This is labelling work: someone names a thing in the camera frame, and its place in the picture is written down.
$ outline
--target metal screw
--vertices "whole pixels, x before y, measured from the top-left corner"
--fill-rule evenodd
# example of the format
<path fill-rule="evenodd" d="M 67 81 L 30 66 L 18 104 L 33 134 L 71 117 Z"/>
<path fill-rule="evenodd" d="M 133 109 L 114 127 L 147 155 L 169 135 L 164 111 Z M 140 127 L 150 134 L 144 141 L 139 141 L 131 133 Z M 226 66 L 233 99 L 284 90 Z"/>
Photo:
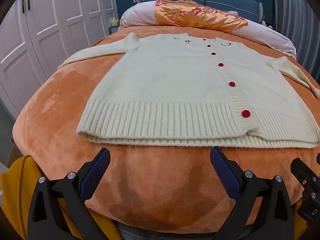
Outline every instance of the metal screw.
<path fill-rule="evenodd" d="M 73 179 L 76 176 L 76 174 L 74 172 L 70 172 L 68 173 L 68 179 Z"/>
<path fill-rule="evenodd" d="M 276 176 L 276 181 L 281 182 L 282 181 L 282 177 L 280 175 Z"/>
<path fill-rule="evenodd" d="M 244 173 L 244 175 L 247 177 L 247 178 L 252 178 L 253 177 L 253 173 L 251 171 L 246 171 Z"/>
<path fill-rule="evenodd" d="M 41 177 L 41 178 L 38 179 L 39 183 L 44 183 L 44 181 L 45 181 L 45 177 Z"/>

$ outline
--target cream cardigan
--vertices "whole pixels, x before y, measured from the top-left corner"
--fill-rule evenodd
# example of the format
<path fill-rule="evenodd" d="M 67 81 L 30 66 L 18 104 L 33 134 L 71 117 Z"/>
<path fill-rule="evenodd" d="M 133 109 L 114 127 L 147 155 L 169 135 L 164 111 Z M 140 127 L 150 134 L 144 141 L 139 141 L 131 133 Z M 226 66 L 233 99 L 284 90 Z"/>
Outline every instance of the cream cardigan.
<path fill-rule="evenodd" d="M 96 143 L 158 146 L 303 147 L 320 128 L 282 74 L 316 89 L 286 57 L 223 39 L 134 33 L 77 52 L 61 66 L 126 53 L 97 85 L 77 133 Z"/>

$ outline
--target floral pillowcase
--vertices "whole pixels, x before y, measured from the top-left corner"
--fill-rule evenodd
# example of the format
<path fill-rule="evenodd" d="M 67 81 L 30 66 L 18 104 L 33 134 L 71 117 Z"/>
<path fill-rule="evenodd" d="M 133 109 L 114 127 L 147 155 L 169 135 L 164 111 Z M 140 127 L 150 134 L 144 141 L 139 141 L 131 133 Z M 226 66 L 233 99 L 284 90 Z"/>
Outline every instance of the floral pillowcase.
<path fill-rule="evenodd" d="M 224 32 L 248 25 L 244 18 L 234 12 L 228 13 L 191 0 L 157 0 L 154 12 L 159 25 L 187 26 Z"/>

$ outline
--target white wardrobe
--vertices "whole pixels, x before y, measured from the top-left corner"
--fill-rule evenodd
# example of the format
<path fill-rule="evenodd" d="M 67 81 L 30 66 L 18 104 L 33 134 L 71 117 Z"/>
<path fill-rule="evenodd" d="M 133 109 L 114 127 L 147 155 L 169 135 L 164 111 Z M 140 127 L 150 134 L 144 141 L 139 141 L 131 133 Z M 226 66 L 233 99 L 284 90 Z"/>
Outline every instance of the white wardrobe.
<path fill-rule="evenodd" d="M 75 52 L 108 36 L 115 0 L 16 0 L 0 25 L 0 98 L 14 118 Z"/>

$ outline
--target white pillow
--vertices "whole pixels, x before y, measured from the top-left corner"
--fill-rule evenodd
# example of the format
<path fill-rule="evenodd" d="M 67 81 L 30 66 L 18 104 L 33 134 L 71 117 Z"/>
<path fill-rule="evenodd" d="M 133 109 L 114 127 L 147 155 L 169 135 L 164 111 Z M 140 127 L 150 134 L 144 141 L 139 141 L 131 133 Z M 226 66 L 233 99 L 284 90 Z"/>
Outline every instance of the white pillow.
<path fill-rule="evenodd" d="M 155 3 L 156 1 L 138 3 L 126 10 L 121 17 L 119 30 L 130 26 L 158 25 L 154 14 Z M 237 15 L 237 12 L 234 11 L 228 13 Z M 296 48 L 289 38 L 261 24 L 247 19 L 246 21 L 248 26 L 228 33 L 266 45 L 294 59 L 297 58 Z"/>

